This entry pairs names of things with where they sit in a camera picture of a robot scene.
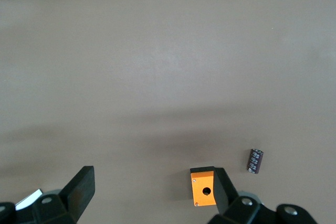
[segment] capacitor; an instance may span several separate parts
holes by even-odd
[[[247,170],[250,173],[258,174],[260,165],[261,165],[261,160],[263,158],[264,153],[261,150],[258,149],[251,149],[250,152],[250,158],[248,160],[247,164]]]

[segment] silver bolt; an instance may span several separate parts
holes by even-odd
[[[252,206],[252,205],[253,205],[252,200],[250,200],[250,199],[248,199],[248,198],[243,198],[243,199],[241,200],[241,202],[242,202],[244,205],[246,205],[246,206]]]
[[[298,215],[298,212],[292,207],[285,207],[285,211],[290,215]]]
[[[44,198],[42,201],[41,201],[41,203],[42,204],[46,204],[46,203],[49,203],[49,202],[51,202],[52,201],[52,199],[50,198],[50,197],[48,197],[48,198]]]

